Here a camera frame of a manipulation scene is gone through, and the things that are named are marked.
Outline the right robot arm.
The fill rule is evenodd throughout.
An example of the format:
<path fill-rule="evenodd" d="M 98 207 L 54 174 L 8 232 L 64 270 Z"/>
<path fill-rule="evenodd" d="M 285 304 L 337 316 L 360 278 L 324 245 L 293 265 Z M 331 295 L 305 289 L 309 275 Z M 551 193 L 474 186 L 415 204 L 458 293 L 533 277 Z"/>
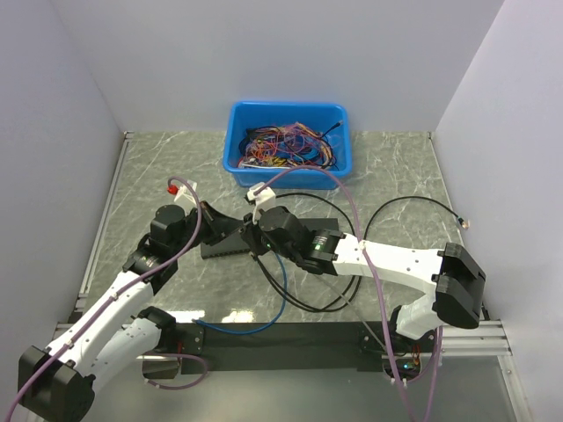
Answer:
<path fill-rule="evenodd" d="M 420 291 L 421 298 L 392 313 L 387 340 L 398 351 L 444 324 L 479 327 L 486 274 L 460 244 L 422 250 L 360 240 L 309 229 L 282 206 L 258 219 L 247 215 L 240 233 L 255 255 L 275 252 L 308 273 L 371 277 Z"/>

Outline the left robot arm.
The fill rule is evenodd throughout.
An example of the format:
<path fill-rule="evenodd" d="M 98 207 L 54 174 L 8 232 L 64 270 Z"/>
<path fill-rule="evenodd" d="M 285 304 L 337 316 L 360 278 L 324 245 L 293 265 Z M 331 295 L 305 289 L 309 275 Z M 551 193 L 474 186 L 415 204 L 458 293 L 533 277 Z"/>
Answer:
<path fill-rule="evenodd" d="M 241 224 L 205 201 L 189 212 L 161 207 L 107 291 L 48 346 L 21 355 L 17 404 L 46 421 L 80 421 L 101 387 L 131 360 L 178 351 L 175 318 L 149 302 L 184 253 L 222 242 Z"/>

